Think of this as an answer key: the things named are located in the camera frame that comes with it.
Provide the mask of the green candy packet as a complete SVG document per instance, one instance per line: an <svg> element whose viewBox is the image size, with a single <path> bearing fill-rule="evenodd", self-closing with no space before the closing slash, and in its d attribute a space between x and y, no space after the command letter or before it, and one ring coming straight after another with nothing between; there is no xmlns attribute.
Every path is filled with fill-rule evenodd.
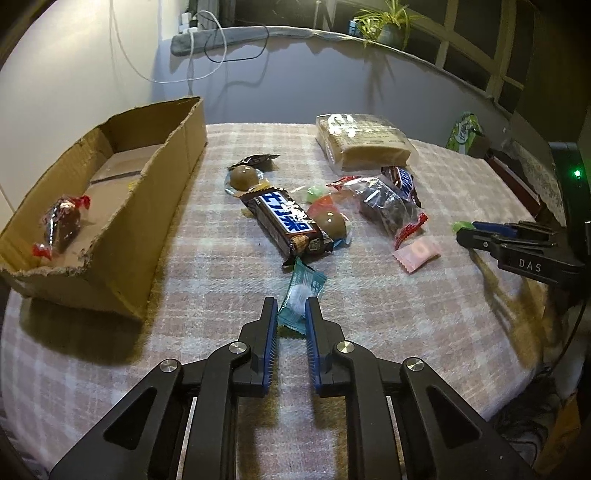
<svg viewBox="0 0 591 480"><path fill-rule="evenodd" d="M456 221L453 223L452 230L454 233L458 233L462 229L475 230L476 227L469 221Z"/></svg>

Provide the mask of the pink candy packet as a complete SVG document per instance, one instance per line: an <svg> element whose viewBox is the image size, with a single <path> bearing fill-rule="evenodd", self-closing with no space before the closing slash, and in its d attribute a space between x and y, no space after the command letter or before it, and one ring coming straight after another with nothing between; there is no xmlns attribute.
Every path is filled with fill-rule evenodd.
<svg viewBox="0 0 591 480"><path fill-rule="evenodd" d="M413 243L394 251L394 258L409 274L416 272L440 255L439 245L428 237L418 238Z"/></svg>

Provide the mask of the Snickers chocolate bar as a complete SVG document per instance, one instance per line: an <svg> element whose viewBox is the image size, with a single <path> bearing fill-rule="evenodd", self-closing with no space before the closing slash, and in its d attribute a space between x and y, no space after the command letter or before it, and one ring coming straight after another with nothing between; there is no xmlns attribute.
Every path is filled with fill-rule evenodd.
<svg viewBox="0 0 591 480"><path fill-rule="evenodd" d="M401 198L414 203L417 207L422 207L415 187L414 177L408 170L398 166L384 166L381 168L381 173L394 187L394 190L401 195Z"/></svg>

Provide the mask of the clear bag dark snack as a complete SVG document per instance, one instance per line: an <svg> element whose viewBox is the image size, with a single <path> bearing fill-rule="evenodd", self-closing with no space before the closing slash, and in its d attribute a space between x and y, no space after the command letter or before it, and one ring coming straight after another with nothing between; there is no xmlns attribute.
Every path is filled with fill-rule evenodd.
<svg viewBox="0 0 591 480"><path fill-rule="evenodd" d="M380 226L398 250L428 221L428 215L403 192L379 177L346 176L327 184L329 193L349 202L370 221Z"/></svg>

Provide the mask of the chocolate ball wrapper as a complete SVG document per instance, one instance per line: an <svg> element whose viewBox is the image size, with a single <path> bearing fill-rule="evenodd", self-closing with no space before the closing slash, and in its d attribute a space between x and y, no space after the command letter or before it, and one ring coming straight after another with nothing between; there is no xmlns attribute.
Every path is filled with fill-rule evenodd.
<svg viewBox="0 0 591 480"><path fill-rule="evenodd" d="M239 198L246 193L270 187L266 171L273 169L277 154L250 155L228 167L224 180L226 194Z"/></svg>
<svg viewBox="0 0 591 480"><path fill-rule="evenodd" d="M332 239L335 248L349 246L352 243L352 224L331 195L322 196L311 203L308 216Z"/></svg>

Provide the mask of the teal candy packet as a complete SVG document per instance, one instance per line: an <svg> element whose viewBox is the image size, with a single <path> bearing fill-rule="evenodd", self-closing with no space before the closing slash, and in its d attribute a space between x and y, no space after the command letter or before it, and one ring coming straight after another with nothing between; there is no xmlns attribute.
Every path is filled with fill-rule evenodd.
<svg viewBox="0 0 591 480"><path fill-rule="evenodd" d="M310 297L319 297L325 288L327 276L311 268L297 258L291 274L287 294L283 298L277 318L279 324L298 334L305 334L305 302Z"/></svg>

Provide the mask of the blue label chocolate bar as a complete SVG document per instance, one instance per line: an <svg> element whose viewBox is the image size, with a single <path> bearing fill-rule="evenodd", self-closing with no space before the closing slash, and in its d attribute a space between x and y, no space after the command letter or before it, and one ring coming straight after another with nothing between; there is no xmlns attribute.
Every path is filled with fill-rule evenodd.
<svg viewBox="0 0 591 480"><path fill-rule="evenodd" d="M263 188L243 194L240 200L280 249L284 270L293 268L297 258L334 250L334 240L287 191Z"/></svg>

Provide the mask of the red end dark snack bag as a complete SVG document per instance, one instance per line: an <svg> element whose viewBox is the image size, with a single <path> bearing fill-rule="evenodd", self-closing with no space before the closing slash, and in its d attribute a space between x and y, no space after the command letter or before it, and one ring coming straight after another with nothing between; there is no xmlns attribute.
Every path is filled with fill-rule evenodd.
<svg viewBox="0 0 591 480"><path fill-rule="evenodd" d="M87 195L59 197L42 217L43 241L33 244L32 255L51 261L63 254L81 229L81 210L90 205Z"/></svg>

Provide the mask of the green drink carton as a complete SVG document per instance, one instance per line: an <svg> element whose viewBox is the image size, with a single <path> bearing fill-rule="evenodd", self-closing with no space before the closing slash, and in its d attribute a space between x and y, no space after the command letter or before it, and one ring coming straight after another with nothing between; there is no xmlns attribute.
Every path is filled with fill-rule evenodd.
<svg viewBox="0 0 591 480"><path fill-rule="evenodd" d="M480 122L472 112L464 112L454 124L446 148L460 154L468 154L474 141L483 135Z"/></svg>

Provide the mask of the potted spider plant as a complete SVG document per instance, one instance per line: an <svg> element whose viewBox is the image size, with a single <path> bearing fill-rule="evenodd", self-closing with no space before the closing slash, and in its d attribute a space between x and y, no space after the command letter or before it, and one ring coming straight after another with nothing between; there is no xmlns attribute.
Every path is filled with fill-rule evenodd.
<svg viewBox="0 0 591 480"><path fill-rule="evenodd" d="M356 31L366 43L373 42L405 50L419 14L400 1L386 1L385 10L362 9L353 16Z"/></svg>

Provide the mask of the cardboard box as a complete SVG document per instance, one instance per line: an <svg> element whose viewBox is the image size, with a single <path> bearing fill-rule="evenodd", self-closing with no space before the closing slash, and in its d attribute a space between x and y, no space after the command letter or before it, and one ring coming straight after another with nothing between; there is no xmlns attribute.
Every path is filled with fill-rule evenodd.
<svg viewBox="0 0 591 480"><path fill-rule="evenodd" d="M1 233L1 275L23 296L140 321L171 220L207 143L200 97L158 102L88 131L27 193ZM58 199L86 196L81 228L33 254Z"/></svg>

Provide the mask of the grey padded ledge cover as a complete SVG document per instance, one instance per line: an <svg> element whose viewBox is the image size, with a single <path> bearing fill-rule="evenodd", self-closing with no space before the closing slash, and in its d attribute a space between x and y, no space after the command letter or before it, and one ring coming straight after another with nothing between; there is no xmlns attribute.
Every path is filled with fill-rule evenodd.
<svg viewBox="0 0 591 480"><path fill-rule="evenodd" d="M204 74L208 98L277 97L287 101L348 101L374 108L442 102L447 108L490 105L492 97L415 55L351 36L291 27L235 27L165 40L163 72L184 82L188 68Z"/></svg>

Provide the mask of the white power adapter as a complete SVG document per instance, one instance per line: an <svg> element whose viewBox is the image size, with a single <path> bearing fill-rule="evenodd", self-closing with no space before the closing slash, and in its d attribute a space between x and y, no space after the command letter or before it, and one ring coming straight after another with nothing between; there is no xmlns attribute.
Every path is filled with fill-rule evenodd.
<svg viewBox="0 0 591 480"><path fill-rule="evenodd" d="M190 12L186 11L180 14L180 21L178 27L179 34L187 34L193 33L198 31L198 20L197 16Z"/></svg>

